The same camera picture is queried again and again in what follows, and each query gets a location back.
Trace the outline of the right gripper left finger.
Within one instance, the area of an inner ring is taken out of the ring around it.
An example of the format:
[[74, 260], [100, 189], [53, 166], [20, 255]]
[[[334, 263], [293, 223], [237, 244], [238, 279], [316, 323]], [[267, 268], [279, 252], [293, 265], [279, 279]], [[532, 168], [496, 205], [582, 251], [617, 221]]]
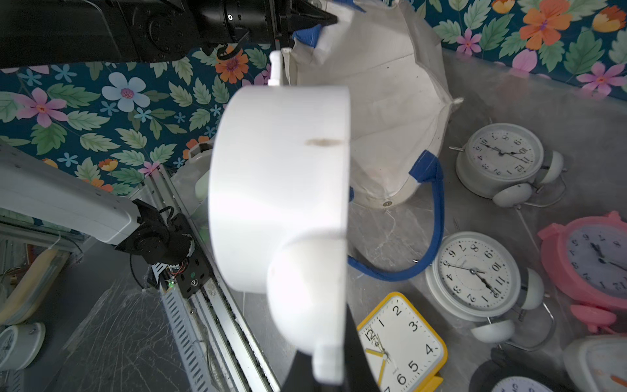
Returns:
[[282, 385], [282, 392], [312, 392], [313, 386], [312, 358], [308, 354], [297, 352]]

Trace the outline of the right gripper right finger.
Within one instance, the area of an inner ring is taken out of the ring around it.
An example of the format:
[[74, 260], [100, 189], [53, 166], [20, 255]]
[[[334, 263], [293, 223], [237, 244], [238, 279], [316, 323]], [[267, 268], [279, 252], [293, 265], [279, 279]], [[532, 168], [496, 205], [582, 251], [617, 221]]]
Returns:
[[372, 375], [365, 350], [359, 339], [357, 326], [348, 306], [346, 307], [344, 356], [346, 375], [342, 390], [352, 392], [379, 392], [380, 389]]

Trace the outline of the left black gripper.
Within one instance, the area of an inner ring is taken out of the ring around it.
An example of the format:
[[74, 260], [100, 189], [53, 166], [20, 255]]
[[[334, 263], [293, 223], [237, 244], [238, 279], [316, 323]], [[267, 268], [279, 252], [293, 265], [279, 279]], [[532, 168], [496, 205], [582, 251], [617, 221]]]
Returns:
[[323, 27], [335, 25], [335, 15], [309, 1], [269, 1], [276, 44], [317, 44]]

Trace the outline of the yellow alarm clock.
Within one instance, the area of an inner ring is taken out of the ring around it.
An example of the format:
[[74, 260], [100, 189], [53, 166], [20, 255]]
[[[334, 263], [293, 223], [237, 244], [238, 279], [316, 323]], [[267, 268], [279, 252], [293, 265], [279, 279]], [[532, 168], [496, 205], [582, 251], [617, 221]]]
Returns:
[[360, 323], [358, 335], [380, 391], [436, 391], [447, 346], [400, 292], [392, 292]]

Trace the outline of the white canvas bag blue handles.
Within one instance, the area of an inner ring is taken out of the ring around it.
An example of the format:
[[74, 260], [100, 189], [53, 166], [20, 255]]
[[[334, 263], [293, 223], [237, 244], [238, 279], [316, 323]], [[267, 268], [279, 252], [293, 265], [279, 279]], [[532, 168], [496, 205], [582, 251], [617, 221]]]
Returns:
[[373, 209], [408, 201], [422, 185], [434, 200], [426, 254], [391, 272], [349, 264], [386, 282], [412, 279], [436, 259], [444, 235], [444, 174], [439, 160], [452, 97], [439, 35], [408, 1], [315, 1], [336, 23], [283, 51], [290, 85], [341, 85], [351, 101], [350, 197]]

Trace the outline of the small white alarm clock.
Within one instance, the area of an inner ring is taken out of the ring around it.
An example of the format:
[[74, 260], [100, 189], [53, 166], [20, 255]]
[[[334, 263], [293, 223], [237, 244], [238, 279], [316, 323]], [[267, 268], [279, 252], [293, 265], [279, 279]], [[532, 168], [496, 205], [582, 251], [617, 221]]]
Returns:
[[350, 97], [289, 86], [270, 55], [265, 85], [239, 89], [221, 117], [208, 185], [211, 245], [225, 282], [264, 294], [313, 378], [345, 378]]

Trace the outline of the white black twin-bell alarm clock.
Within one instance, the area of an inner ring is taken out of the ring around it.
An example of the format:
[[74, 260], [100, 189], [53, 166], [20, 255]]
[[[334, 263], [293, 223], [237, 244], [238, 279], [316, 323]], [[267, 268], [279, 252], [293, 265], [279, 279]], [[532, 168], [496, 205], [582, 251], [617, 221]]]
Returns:
[[[462, 231], [442, 240], [426, 272], [427, 284], [437, 303], [457, 318], [475, 323], [475, 339], [487, 344], [532, 352], [554, 336], [557, 323], [545, 303], [545, 284], [533, 269], [520, 268], [512, 254], [494, 238]], [[542, 339], [524, 346], [513, 340], [514, 321], [504, 315], [542, 308], [550, 318]]]

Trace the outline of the white square alarm clock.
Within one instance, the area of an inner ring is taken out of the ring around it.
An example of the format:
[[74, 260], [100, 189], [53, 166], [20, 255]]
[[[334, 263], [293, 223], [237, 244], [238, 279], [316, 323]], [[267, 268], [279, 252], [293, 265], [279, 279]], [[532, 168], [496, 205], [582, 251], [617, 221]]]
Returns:
[[578, 391], [626, 391], [626, 337], [588, 336], [563, 351], [563, 362]]

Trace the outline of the pink alarm clock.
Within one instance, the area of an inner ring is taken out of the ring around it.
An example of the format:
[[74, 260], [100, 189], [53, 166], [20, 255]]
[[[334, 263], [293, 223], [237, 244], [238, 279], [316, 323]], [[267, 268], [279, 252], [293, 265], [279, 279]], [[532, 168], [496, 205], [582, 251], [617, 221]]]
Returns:
[[553, 223], [537, 233], [550, 281], [573, 300], [571, 313], [590, 333], [611, 333], [626, 309], [626, 222], [619, 212]]

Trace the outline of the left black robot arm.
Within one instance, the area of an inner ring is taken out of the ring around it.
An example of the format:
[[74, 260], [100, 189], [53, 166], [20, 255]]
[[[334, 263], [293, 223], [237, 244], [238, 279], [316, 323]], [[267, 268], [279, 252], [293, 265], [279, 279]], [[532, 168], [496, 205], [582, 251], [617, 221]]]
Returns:
[[218, 60], [247, 43], [292, 47], [295, 32], [334, 25], [308, 1], [3, 1], [1, 67]]

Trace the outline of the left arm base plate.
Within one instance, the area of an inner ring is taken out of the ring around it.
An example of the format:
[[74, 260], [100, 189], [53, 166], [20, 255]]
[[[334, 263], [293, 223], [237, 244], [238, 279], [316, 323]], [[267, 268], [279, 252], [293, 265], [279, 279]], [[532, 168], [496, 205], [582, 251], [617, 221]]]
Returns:
[[161, 292], [168, 293], [173, 289], [178, 289], [184, 299], [192, 297], [209, 279], [215, 277], [202, 248], [196, 248], [181, 265], [170, 266], [156, 263], [151, 268], [154, 281]]

